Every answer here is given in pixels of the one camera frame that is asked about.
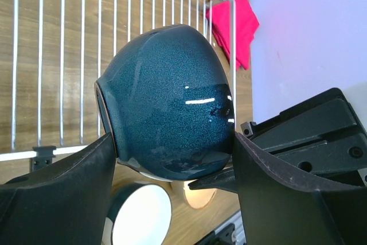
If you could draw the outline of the plain teal bowl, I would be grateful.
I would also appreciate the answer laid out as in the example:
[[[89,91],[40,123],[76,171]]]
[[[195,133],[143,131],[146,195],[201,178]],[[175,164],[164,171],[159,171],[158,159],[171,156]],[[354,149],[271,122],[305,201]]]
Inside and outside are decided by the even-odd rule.
[[[185,181],[228,163],[232,95],[218,56],[195,28],[172,25],[141,34],[94,87],[120,164],[147,177]]]

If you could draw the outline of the cream bowl with drawing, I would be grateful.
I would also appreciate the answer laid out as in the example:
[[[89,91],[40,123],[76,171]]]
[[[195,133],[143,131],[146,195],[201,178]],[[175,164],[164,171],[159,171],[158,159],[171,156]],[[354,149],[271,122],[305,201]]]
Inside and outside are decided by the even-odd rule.
[[[191,190],[189,184],[193,182],[190,181],[173,181],[170,186],[175,195],[177,195],[180,200],[187,206],[193,209],[203,209],[208,204],[210,204],[217,193],[216,188],[212,189],[200,189]]]

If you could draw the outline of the teal and white bowl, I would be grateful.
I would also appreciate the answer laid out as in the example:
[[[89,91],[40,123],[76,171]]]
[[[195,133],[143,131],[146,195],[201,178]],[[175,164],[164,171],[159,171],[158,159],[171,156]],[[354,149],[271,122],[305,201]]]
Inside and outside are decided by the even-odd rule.
[[[110,199],[102,244],[162,244],[170,227],[171,200],[159,185],[133,182]]]

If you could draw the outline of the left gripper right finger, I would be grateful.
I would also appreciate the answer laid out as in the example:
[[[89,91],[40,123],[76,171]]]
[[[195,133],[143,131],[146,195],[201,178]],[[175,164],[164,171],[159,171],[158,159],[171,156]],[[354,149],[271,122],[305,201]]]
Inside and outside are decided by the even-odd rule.
[[[366,188],[305,172],[240,133],[233,167],[247,244],[366,244]]]

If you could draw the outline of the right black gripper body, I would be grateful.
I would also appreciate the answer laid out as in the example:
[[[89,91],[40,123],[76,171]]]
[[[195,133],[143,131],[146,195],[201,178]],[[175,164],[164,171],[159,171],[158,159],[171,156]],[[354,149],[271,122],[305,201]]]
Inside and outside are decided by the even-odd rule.
[[[266,152],[320,177],[364,186],[366,130],[339,88],[331,88],[261,123],[244,122],[243,134]]]

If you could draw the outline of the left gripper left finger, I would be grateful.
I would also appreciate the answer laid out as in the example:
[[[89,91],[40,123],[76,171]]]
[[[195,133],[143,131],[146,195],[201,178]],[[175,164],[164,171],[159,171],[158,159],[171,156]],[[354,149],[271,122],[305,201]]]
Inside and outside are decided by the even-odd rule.
[[[111,134],[1,185],[1,244],[100,244],[116,153]]]

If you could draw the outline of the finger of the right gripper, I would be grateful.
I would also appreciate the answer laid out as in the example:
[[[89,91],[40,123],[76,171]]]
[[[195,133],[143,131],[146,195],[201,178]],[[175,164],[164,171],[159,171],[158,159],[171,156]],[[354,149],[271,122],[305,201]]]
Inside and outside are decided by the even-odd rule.
[[[205,177],[198,178],[188,184],[190,190],[221,189],[237,193],[235,172],[233,167],[225,168]]]

